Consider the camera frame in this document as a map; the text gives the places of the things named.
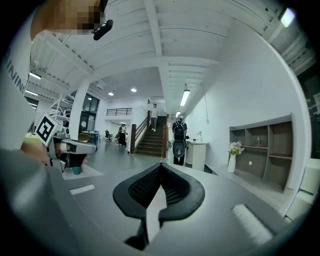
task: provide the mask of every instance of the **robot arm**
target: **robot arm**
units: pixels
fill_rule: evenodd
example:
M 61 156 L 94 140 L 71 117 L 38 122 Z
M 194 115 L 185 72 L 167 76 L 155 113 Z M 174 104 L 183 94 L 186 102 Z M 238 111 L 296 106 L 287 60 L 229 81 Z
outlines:
M 46 146 L 51 165 L 61 169 L 81 166 L 87 154 L 97 151 L 91 143 L 70 139 L 69 129 L 58 124 L 48 114 L 40 120 L 35 131 L 37 137 Z

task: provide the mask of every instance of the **white table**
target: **white table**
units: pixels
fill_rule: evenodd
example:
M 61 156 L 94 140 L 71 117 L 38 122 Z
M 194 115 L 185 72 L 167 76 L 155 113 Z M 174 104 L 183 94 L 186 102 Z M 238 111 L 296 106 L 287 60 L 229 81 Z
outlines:
M 189 142 L 189 149 L 186 150 L 185 163 L 187 165 L 192 165 L 192 169 L 199 171 L 205 170 L 205 160 L 206 160 L 206 147 L 209 142 L 201 141 L 191 141 Z

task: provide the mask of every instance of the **backpack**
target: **backpack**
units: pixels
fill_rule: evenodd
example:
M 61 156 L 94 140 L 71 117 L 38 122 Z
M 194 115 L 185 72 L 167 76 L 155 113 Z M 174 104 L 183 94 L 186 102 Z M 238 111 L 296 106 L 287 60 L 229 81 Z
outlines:
M 186 131 L 184 128 L 185 122 L 179 123 L 178 121 L 175 122 L 174 128 L 174 139 L 184 141 L 186 139 Z

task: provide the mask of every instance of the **vase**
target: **vase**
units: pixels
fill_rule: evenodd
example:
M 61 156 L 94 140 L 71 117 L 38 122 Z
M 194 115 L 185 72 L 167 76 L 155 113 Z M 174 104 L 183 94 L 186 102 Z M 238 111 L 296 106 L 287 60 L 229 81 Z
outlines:
M 229 164 L 228 164 L 228 172 L 234 173 L 236 168 L 236 154 L 230 154 Z

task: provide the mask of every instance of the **flower arrangement on counter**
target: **flower arrangement on counter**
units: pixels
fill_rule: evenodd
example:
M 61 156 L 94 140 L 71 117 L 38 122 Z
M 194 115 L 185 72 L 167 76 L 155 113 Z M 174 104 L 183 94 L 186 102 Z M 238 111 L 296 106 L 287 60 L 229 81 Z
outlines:
M 232 155 L 241 155 L 241 153 L 245 150 L 244 147 L 242 147 L 241 141 L 238 142 L 230 142 L 229 143 L 229 150 L 228 152 Z

